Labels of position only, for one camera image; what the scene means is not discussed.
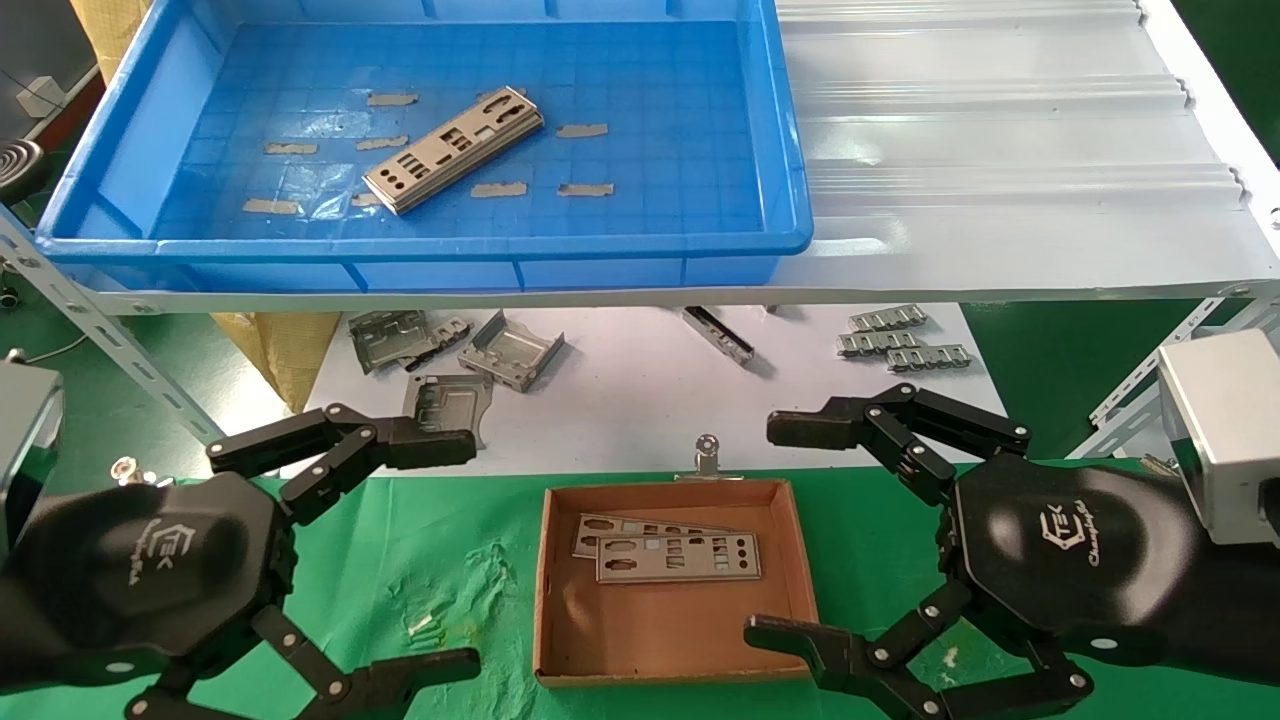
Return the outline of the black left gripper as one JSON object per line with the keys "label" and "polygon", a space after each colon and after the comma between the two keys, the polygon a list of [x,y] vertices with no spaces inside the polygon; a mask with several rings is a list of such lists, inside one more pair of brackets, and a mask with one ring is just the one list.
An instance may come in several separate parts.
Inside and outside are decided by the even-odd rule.
{"label": "black left gripper", "polygon": [[280,609],[296,564],[282,507],[233,474],[42,498],[3,566],[3,691],[161,673],[127,719],[241,719],[188,693],[260,641],[314,689],[297,719],[403,719],[420,691],[479,676],[475,648],[340,671]]}

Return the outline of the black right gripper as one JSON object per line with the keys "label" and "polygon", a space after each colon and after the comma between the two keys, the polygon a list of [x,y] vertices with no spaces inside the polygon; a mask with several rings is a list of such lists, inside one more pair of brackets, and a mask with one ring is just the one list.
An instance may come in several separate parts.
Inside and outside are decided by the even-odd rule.
{"label": "black right gripper", "polygon": [[[1277,684],[1277,550],[1213,543],[1179,480],[1030,462],[1029,428],[910,383],[773,411],[765,436],[781,447],[861,447],[925,505],[948,505],[952,570],[974,587],[947,582],[873,641],[787,618],[745,621],[749,646],[801,659],[823,691],[890,719],[1051,717],[1093,691],[1062,651]],[[924,439],[988,461],[956,479]],[[1030,671],[942,691],[919,680],[911,661],[966,611]]]}

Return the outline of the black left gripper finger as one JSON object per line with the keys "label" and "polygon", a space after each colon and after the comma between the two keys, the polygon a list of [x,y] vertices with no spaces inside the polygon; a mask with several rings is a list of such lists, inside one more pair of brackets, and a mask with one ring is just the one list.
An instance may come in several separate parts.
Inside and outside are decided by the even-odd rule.
{"label": "black left gripper finger", "polygon": [[298,525],[319,519],[380,468],[463,465],[477,455],[468,429],[425,430],[410,416],[370,418],[343,404],[314,409],[207,447],[215,473],[256,478],[308,460],[280,488],[284,514]]}

